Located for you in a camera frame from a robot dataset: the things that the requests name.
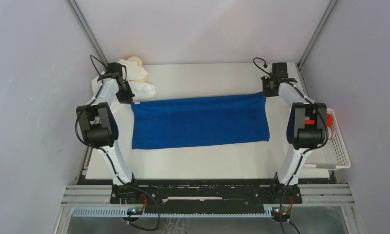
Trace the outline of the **blue towel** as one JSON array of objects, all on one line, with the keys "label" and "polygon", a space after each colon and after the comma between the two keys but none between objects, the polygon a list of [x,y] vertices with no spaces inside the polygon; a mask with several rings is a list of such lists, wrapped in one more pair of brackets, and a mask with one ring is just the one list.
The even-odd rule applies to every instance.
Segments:
[{"label": "blue towel", "polygon": [[132,148],[157,150],[269,141],[260,93],[132,104]]}]

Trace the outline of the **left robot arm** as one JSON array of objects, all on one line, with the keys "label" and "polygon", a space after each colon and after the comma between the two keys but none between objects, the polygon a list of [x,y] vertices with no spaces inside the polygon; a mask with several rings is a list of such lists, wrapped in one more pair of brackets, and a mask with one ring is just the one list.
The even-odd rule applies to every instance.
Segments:
[{"label": "left robot arm", "polygon": [[121,85],[117,78],[99,77],[97,92],[85,105],[76,108],[75,133],[85,146],[95,149],[103,158],[114,185],[133,182],[134,174],[126,165],[118,144],[119,129],[110,105]]}]

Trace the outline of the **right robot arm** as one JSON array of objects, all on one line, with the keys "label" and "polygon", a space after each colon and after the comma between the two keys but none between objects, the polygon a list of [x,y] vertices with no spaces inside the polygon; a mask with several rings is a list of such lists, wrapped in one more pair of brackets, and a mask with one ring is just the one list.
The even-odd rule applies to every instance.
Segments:
[{"label": "right robot arm", "polygon": [[309,155],[322,148],[328,141],[327,107],[302,93],[293,78],[264,76],[263,96],[281,97],[290,109],[286,139],[289,149],[284,162],[276,173],[278,183],[270,189],[274,202],[282,203],[290,195],[286,186],[298,183],[298,176]]}]

